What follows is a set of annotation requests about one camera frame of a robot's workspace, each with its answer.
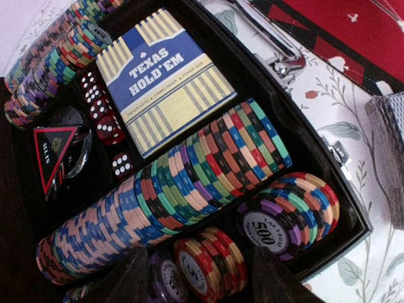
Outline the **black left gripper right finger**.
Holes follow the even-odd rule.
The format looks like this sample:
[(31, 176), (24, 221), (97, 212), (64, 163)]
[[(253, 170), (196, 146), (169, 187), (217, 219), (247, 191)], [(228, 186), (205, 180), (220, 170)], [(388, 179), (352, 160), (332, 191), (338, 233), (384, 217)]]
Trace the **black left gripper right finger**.
[(248, 302), (322, 302), (266, 247), (255, 247), (251, 258), (252, 289)]

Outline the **red 5 poker chip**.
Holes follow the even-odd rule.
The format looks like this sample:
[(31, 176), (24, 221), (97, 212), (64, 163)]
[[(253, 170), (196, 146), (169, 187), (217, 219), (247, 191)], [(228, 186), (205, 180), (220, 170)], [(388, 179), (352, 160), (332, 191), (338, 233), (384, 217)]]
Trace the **red 5 poker chip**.
[(191, 290), (203, 302), (218, 302), (247, 286), (247, 265), (240, 249), (216, 227), (177, 240), (174, 257)]

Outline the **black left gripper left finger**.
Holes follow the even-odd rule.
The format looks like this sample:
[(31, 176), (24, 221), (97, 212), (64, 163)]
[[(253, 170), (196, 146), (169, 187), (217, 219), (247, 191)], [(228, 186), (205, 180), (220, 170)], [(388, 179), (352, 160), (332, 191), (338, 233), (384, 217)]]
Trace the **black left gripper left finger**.
[(137, 248), (89, 292), (85, 302), (146, 302), (148, 282), (148, 253)]

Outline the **purple 500 poker chip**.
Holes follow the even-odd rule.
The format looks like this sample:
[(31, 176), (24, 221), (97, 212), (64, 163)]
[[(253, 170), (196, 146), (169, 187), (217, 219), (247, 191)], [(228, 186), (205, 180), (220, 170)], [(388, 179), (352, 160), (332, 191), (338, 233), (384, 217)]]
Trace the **purple 500 poker chip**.
[(334, 231), (340, 202), (324, 180), (291, 172), (241, 203), (235, 214), (241, 235), (289, 261)]

